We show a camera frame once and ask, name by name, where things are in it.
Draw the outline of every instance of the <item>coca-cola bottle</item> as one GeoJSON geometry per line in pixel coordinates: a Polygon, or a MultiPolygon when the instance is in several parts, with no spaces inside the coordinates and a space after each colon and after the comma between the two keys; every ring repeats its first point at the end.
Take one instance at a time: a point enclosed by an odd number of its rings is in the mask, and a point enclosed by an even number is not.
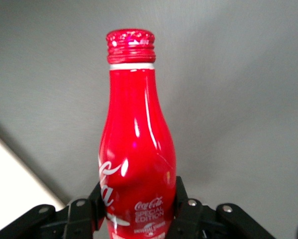
{"type": "Polygon", "coordinates": [[[107,35],[110,102],[99,150],[101,196],[111,239],[163,239],[174,217],[176,158],[159,105],[154,35],[107,35]]]}

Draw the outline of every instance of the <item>coca-cola logo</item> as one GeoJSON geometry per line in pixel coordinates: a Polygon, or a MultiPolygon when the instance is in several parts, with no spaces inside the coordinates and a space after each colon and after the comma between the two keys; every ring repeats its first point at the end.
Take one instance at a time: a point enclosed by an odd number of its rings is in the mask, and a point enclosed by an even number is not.
{"type": "MultiPolygon", "coordinates": [[[[102,183],[104,179],[114,174],[119,170],[121,164],[113,169],[111,169],[112,163],[110,161],[104,162],[102,165],[99,159],[99,175],[100,175],[100,182],[102,183]]],[[[106,207],[109,207],[113,203],[113,199],[111,199],[111,195],[113,193],[113,188],[107,186],[106,184],[102,185],[101,187],[101,197],[106,207]]]]}
{"type": "Polygon", "coordinates": [[[134,206],[134,209],[136,211],[148,210],[148,209],[156,208],[156,207],[158,207],[162,204],[163,204],[162,197],[157,197],[157,198],[153,199],[151,202],[148,202],[148,203],[142,203],[141,201],[138,202],[134,206]]]}

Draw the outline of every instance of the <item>red bottle cap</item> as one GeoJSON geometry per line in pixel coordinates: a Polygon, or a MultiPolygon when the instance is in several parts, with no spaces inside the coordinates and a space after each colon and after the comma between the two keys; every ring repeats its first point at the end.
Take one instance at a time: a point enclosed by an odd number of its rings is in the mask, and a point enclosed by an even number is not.
{"type": "Polygon", "coordinates": [[[115,30],[106,39],[109,64],[155,62],[154,35],[148,30],[115,30]]]}

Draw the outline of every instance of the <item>screw head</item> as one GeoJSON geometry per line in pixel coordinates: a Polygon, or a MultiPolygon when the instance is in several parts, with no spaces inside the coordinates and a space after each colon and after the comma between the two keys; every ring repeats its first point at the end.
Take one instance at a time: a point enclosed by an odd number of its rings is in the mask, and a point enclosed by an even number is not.
{"type": "Polygon", "coordinates": [[[76,206],[77,207],[81,207],[85,204],[85,200],[79,200],[77,203],[76,203],[76,206]]]}
{"type": "Polygon", "coordinates": [[[45,213],[48,211],[48,208],[47,207],[42,207],[41,209],[39,209],[38,213],[45,213]]]}
{"type": "Polygon", "coordinates": [[[189,199],[188,204],[192,207],[195,207],[198,203],[194,199],[189,199]]]}
{"type": "Polygon", "coordinates": [[[228,205],[224,205],[223,210],[224,210],[224,212],[227,212],[227,213],[233,212],[233,209],[228,205]]]}

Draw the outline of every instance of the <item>bottle body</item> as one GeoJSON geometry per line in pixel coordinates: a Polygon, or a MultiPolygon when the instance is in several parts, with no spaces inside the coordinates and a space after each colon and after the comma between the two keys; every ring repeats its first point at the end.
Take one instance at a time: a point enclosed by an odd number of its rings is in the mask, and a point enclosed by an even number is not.
{"type": "Polygon", "coordinates": [[[110,238],[162,239],[174,216],[175,150],[153,65],[133,65],[110,71],[110,103],[99,149],[101,195],[110,238]]]}

